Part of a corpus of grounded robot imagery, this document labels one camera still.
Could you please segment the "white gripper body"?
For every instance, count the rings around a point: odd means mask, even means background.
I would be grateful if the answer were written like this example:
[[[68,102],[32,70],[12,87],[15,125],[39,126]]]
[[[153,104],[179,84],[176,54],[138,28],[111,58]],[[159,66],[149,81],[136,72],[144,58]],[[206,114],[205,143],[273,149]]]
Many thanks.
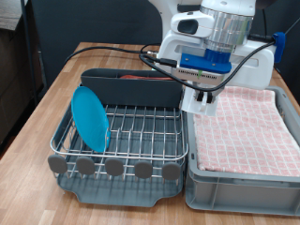
[[[277,47],[273,43],[248,40],[245,45],[230,49],[232,52],[210,50],[204,38],[169,31],[158,58],[173,60],[175,66],[159,67],[205,89],[228,84],[263,90],[271,80]]]

